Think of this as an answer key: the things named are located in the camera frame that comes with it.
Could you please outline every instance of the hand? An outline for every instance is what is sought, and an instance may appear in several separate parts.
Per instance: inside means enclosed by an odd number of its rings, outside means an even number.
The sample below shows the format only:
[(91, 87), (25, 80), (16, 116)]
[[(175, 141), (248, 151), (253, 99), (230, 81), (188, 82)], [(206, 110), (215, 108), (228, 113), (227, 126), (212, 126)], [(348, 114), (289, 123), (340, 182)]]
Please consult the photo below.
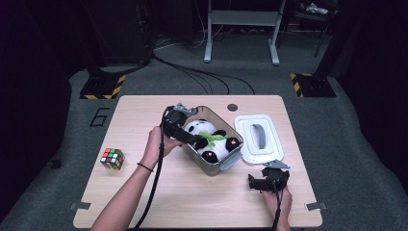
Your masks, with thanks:
[[(283, 231), (283, 230), (291, 230), (291, 227), (289, 226), (288, 218), (289, 218), (289, 213), (291, 212), (292, 208), (292, 194), (289, 192), (288, 187), (282, 190), (282, 192), (279, 192), (279, 198), (282, 195), (282, 202), (280, 205), (280, 217), (277, 225), (277, 230), (278, 231)], [(271, 192), (265, 192), (262, 191), (262, 196), (264, 197), (264, 200), (268, 206), (268, 209), (272, 215), (272, 219), (275, 219), (275, 213), (278, 208), (277, 206), (277, 199), (276, 199), (276, 193), (271, 193)]]
[[(147, 140), (146, 147), (144, 149), (143, 158), (140, 160), (142, 164), (153, 169), (154, 166), (159, 162), (159, 152), (160, 152), (160, 142), (161, 142), (162, 130), (159, 126), (154, 127), (149, 132), (149, 138)], [(170, 139), (168, 136), (164, 135), (164, 145), (165, 145), (165, 156), (171, 152), (171, 150), (180, 146), (183, 143), (178, 140)]]

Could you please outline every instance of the metal stand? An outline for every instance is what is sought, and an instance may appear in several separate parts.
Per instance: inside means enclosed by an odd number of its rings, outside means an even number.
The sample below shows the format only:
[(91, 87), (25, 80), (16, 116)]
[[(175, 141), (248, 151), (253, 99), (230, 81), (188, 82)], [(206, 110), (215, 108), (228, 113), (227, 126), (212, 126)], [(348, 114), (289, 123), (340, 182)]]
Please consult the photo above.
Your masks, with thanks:
[(213, 24), (221, 25), (250, 25), (250, 26), (274, 26), (272, 38), (268, 40), (270, 55), (273, 65), (279, 65), (276, 51), (276, 38), (282, 20), (286, 0), (282, 0), (278, 12), (247, 12), (247, 11), (213, 11), (212, 0), (208, 3), (208, 33), (207, 46), (205, 49), (204, 62), (211, 61), (213, 50)]

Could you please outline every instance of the wooden table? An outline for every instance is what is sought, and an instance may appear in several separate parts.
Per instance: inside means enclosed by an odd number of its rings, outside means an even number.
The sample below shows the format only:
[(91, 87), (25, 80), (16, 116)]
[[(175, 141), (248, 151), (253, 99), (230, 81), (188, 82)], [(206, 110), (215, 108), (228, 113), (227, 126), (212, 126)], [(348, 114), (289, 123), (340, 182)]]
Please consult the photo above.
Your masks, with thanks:
[[(182, 103), (187, 108), (207, 106), (232, 127), (242, 115), (266, 114), (271, 117), (283, 146), (282, 160), (291, 166), (288, 187), (293, 194), (289, 217), (291, 227), (318, 227), (320, 211), (307, 211), (304, 203), (316, 198), (304, 166), (291, 122), (280, 96), (276, 95), (132, 95), (122, 96), (95, 161), (82, 202), (73, 221), (77, 228), (90, 228), (108, 201), (132, 174), (140, 160), (148, 133), (160, 124), (167, 106)], [(230, 112), (229, 104), (238, 109)], [(107, 170), (99, 162), (107, 147), (119, 148), (126, 160), (121, 170)], [(206, 175), (181, 147), (165, 157), (158, 188), (143, 228), (228, 228), (271, 227), (272, 220), (264, 199), (248, 187), (247, 175), (263, 178), (262, 165), (243, 160), (217, 176)], [(134, 227), (146, 206), (153, 183), (150, 177), (131, 222)]]

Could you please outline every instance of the plush toy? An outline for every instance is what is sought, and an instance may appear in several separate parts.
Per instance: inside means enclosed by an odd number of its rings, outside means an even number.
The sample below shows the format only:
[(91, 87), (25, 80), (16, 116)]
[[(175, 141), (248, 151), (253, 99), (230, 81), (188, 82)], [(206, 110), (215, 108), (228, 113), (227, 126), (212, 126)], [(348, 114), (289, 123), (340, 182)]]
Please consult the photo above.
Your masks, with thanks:
[(203, 137), (192, 147), (200, 154), (208, 163), (218, 163), (226, 155), (228, 155), (234, 148), (240, 145), (236, 138), (227, 136), (224, 130), (217, 130), (217, 128), (206, 119), (198, 119), (190, 122), (184, 128), (185, 131)]

